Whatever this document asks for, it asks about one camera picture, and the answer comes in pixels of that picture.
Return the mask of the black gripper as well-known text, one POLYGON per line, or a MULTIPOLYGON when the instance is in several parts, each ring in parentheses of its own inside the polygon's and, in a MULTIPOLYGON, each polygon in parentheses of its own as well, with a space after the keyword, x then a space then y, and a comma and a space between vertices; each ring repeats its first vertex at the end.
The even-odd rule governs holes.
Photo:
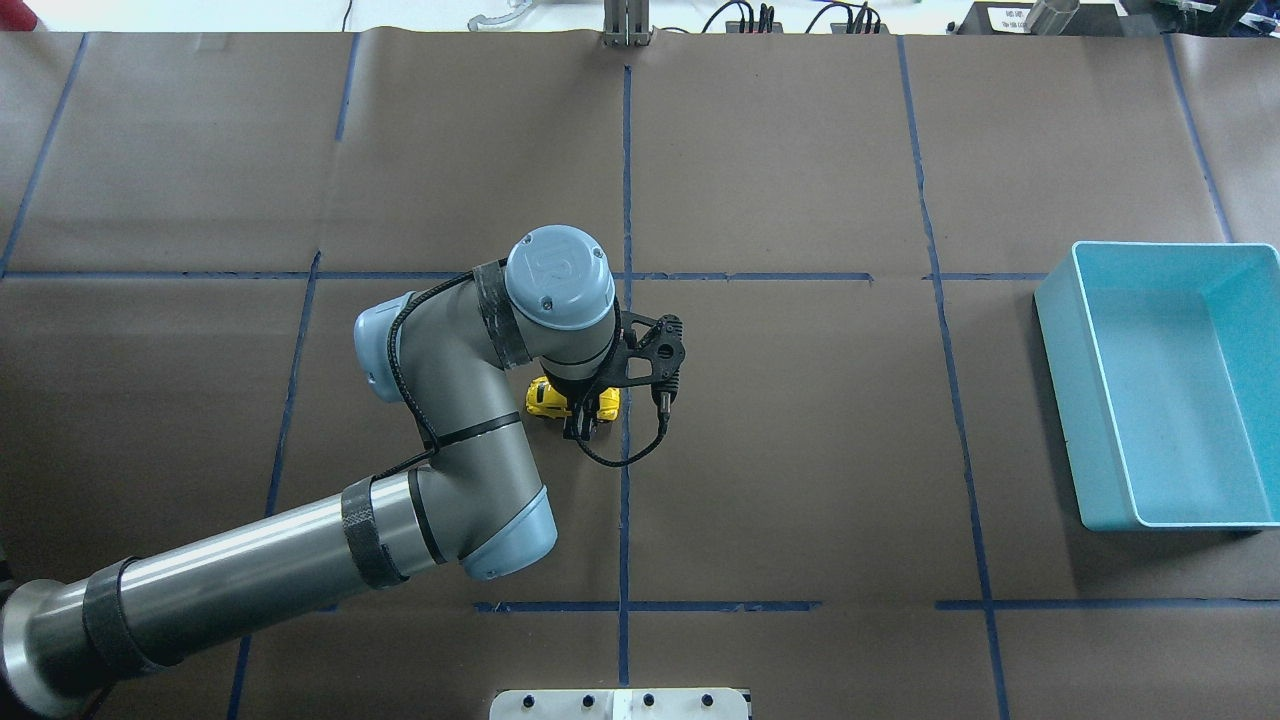
POLYGON ((548 363, 548 382, 564 398, 566 439, 590 439, 598 427, 600 395, 612 387, 602 380, 602 366, 590 363, 548 363))

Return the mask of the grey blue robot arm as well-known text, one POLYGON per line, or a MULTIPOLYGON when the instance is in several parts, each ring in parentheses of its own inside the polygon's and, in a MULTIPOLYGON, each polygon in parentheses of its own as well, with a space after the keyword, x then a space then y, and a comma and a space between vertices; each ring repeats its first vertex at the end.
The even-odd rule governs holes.
POLYGON ((556 519, 506 374, 539 361, 586 379, 618 324, 605 250, 572 225, 362 311, 358 364, 376 396, 410 409, 425 457, 81 582, 19 585, 3 605, 3 696, 69 717, 106 685, 430 568, 488 582, 538 562, 556 519))

